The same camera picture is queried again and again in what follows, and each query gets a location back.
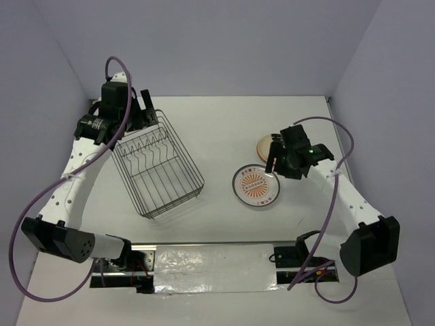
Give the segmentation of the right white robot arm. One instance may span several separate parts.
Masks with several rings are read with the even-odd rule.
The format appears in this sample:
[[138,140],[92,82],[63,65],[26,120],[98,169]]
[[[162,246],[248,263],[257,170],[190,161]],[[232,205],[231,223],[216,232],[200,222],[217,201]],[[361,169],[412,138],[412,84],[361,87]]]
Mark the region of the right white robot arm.
[[345,175],[324,144],[311,144],[301,125],[271,135],[266,172],[287,179],[311,180],[323,194],[335,199],[349,235],[341,245],[340,259],[348,273],[362,276],[396,261],[400,224],[371,206]]

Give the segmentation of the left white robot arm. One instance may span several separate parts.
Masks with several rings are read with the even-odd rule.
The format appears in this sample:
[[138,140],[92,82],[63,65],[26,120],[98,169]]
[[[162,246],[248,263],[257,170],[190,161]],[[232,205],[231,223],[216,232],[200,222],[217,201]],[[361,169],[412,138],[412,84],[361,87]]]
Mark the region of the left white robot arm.
[[150,94],[141,109],[137,95],[124,72],[115,73],[101,87],[101,100],[77,123],[63,182],[52,191],[35,218],[27,217],[22,232],[35,247],[49,255],[82,263],[89,258],[107,259],[117,270],[133,264],[131,242],[118,236],[82,231],[88,197],[104,163],[127,132],[156,124]]

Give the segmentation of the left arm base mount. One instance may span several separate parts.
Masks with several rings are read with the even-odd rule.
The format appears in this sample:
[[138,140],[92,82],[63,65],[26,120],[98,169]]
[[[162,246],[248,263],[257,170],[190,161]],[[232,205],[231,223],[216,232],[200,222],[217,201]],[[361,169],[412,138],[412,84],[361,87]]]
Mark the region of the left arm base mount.
[[126,259],[100,259],[92,270],[91,289],[132,289],[154,294],[155,249],[132,248]]

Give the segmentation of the cream peach plate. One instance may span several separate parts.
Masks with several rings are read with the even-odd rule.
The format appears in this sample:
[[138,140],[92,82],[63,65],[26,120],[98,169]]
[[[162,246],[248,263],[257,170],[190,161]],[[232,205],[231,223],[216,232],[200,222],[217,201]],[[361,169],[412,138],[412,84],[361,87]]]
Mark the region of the cream peach plate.
[[258,157],[263,161],[264,163],[267,162],[270,144],[273,141],[281,141],[281,135],[280,134],[267,134],[266,136],[263,136],[256,145],[256,152]]

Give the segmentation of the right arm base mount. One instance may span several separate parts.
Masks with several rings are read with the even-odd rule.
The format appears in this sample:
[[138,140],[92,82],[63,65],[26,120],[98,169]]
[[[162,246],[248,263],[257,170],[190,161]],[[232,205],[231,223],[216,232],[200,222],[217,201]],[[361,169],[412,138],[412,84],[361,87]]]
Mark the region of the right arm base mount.
[[[309,254],[305,240],[310,240],[318,233],[318,230],[307,232],[298,236],[296,241],[292,244],[274,247],[274,252],[268,259],[277,269],[276,277],[278,285],[288,285],[293,281]],[[334,264],[323,267],[310,276],[306,276],[300,282],[314,283],[320,276],[322,276],[319,280],[321,283],[339,282],[335,267]]]

